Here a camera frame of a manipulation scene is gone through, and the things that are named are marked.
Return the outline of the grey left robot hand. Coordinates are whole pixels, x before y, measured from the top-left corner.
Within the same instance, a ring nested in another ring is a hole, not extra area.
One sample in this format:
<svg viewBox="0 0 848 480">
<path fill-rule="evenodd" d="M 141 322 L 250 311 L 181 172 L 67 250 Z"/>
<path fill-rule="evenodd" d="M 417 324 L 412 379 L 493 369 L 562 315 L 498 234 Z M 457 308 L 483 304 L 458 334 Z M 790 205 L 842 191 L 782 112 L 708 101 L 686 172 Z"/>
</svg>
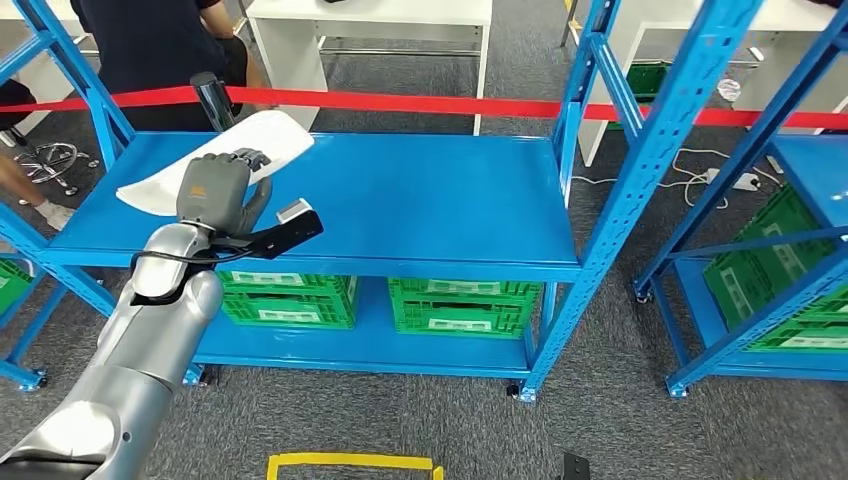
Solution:
<svg viewBox="0 0 848 480">
<path fill-rule="evenodd" d="M 265 154 L 249 148 L 190 160 L 177 194 L 177 218 L 221 235 L 251 233 L 270 200 L 271 181 L 260 180 L 250 199 L 245 194 L 251 175 L 270 163 Z"/>
</svg>

